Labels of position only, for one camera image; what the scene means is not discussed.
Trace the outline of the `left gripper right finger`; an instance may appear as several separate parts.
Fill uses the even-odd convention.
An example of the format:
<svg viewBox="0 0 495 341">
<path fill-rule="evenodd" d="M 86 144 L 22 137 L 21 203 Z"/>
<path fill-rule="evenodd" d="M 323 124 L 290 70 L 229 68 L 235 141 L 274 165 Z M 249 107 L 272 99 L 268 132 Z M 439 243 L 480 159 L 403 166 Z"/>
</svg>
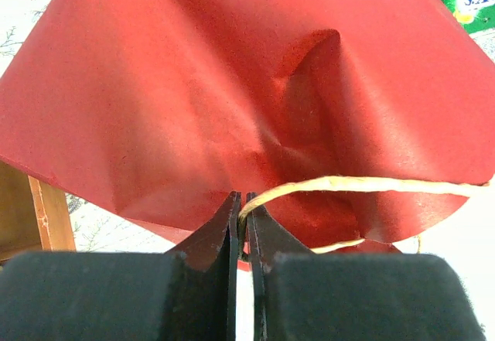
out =
<svg viewBox="0 0 495 341">
<path fill-rule="evenodd" d="M 247 215 L 256 340 L 482 340 L 459 277 L 430 254 L 316 254 L 263 206 Z"/>
</svg>

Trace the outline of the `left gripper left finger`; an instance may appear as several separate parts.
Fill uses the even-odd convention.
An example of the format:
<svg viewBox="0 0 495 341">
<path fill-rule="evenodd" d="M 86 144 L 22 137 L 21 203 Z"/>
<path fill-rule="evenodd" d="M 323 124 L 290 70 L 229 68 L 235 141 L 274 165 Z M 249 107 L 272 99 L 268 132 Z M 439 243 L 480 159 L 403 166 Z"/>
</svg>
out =
<svg viewBox="0 0 495 341">
<path fill-rule="evenodd" d="M 232 340 L 241 194 L 163 254 L 38 251 L 1 273 L 3 340 Z"/>
</svg>

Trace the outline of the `red paper bag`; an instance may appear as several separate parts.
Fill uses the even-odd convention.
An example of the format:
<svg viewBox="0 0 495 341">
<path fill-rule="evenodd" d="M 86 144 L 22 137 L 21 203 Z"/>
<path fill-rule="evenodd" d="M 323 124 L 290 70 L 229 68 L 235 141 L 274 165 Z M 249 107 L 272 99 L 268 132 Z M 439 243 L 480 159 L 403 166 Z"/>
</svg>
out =
<svg viewBox="0 0 495 341">
<path fill-rule="evenodd" d="M 52 0 L 1 160 L 169 240 L 321 176 L 493 196 L 494 65 L 440 0 Z"/>
</svg>

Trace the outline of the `orange wooden tray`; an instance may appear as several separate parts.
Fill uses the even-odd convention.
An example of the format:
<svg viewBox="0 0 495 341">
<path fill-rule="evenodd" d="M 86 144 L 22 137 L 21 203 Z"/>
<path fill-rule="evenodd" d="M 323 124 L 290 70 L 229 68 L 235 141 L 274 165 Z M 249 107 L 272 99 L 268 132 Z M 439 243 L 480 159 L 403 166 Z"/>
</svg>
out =
<svg viewBox="0 0 495 341">
<path fill-rule="evenodd" d="M 76 249 L 64 191 L 1 163 L 1 262 L 23 251 Z"/>
</svg>

